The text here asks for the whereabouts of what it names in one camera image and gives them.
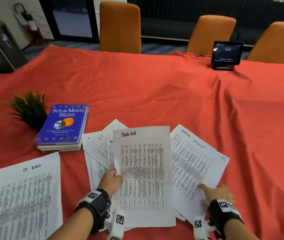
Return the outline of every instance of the wristband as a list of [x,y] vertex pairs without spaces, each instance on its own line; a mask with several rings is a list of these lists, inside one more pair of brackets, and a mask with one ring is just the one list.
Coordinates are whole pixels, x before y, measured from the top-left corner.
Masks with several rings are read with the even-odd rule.
[[103,189],[93,190],[81,199],[75,212],[81,208],[88,209],[93,216],[93,226],[90,235],[96,234],[100,229],[104,228],[104,221],[108,217],[107,210],[111,206],[109,194]]
[[226,239],[224,226],[228,220],[237,219],[244,224],[241,214],[236,210],[232,203],[226,200],[212,200],[208,207],[208,213],[210,221],[220,232],[222,239]]

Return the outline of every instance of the book cover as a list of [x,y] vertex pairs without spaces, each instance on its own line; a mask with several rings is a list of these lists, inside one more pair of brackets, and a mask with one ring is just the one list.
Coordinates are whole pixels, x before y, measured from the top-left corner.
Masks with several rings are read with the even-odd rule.
[[80,143],[86,125],[86,104],[55,104],[35,139],[38,145],[63,145]]

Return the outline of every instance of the red tablecloth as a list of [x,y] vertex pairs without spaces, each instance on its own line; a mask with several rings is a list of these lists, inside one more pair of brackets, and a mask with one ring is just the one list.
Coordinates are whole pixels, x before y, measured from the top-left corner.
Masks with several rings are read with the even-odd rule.
[[[214,71],[210,58],[120,54],[50,47],[0,75],[0,168],[43,156],[37,132],[15,121],[5,101],[25,88],[52,104],[86,103],[85,132],[118,119],[128,127],[183,125],[230,157],[221,183],[235,194],[244,222],[261,239],[284,239],[284,64],[241,61]],[[61,155],[63,218],[89,190],[83,151]],[[134,229],[124,239],[194,239],[189,223]]]

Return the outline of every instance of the glass door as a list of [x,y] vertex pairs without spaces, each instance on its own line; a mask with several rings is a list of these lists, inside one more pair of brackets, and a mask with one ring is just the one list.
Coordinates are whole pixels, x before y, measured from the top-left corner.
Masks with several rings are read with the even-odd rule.
[[98,43],[93,0],[40,0],[55,40]]

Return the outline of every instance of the black door frame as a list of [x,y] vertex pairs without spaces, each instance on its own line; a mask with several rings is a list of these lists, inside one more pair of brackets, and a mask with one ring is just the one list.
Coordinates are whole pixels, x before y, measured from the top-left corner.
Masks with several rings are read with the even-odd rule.
[[91,31],[92,31],[92,36],[93,36],[92,38],[60,34],[58,25],[55,21],[55,17],[53,14],[52,5],[50,3],[50,0],[39,0],[39,1],[40,1],[44,15],[46,17],[46,20],[48,21],[48,25],[51,29],[52,35],[55,40],[96,43],[96,44],[100,43],[93,0],[85,0],[86,7],[88,10],[88,18],[90,20],[90,25],[91,25]]

